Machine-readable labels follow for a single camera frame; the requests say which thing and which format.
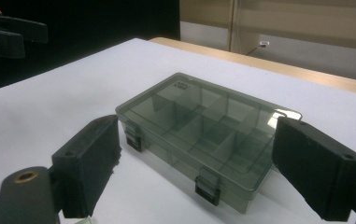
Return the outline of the black curtain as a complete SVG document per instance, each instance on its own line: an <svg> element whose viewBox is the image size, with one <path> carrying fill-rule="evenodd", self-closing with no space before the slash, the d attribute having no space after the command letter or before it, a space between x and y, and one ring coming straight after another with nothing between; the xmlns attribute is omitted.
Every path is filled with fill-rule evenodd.
<svg viewBox="0 0 356 224"><path fill-rule="evenodd" d="M179 0L0 0L3 14L48 26L22 59L0 58L0 88L131 38L178 39Z"/></svg>

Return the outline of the transparent grey compartment box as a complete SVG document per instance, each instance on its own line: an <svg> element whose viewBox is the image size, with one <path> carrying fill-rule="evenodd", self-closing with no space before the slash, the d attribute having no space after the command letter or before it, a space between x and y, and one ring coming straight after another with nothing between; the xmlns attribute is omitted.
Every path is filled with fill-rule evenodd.
<svg viewBox="0 0 356 224"><path fill-rule="evenodd" d="M127 144L186 175L213 205L247 212L273 162L278 118L299 112L176 73L119 105Z"/></svg>

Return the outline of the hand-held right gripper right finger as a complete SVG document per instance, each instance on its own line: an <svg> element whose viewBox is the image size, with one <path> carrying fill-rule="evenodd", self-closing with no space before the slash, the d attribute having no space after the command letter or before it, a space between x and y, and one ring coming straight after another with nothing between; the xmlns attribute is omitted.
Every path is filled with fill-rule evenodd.
<svg viewBox="0 0 356 224"><path fill-rule="evenodd" d="M278 118L272 161L326 221L356 213L356 152L313 126Z"/></svg>

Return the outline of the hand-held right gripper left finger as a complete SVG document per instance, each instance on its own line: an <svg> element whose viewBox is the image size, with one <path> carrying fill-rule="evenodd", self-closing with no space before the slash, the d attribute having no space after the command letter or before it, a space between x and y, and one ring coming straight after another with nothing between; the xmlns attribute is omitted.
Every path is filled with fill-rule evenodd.
<svg viewBox="0 0 356 224"><path fill-rule="evenodd" d="M120 157L116 115L91 121L52 155L53 173L62 182L66 218L93 214Z"/></svg>

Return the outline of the light wooden table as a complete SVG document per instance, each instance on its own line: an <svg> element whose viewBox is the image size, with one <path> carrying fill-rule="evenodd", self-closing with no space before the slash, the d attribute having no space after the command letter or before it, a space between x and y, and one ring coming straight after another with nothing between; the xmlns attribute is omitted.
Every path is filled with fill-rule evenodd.
<svg viewBox="0 0 356 224"><path fill-rule="evenodd" d="M251 67L279 73L281 75L300 78L305 81L321 84L323 86L337 88L344 91L356 92L356 79L339 77L327 73L322 73L314 70L309 70L297 66L287 65L284 63L275 63L263 59L257 59L250 56L245 56L237 53L232 53L225 50L213 49L209 47L199 46L192 43L186 43L165 37L155 37L150 42L168 46L175 49L185 50L220 60L240 63Z"/></svg>

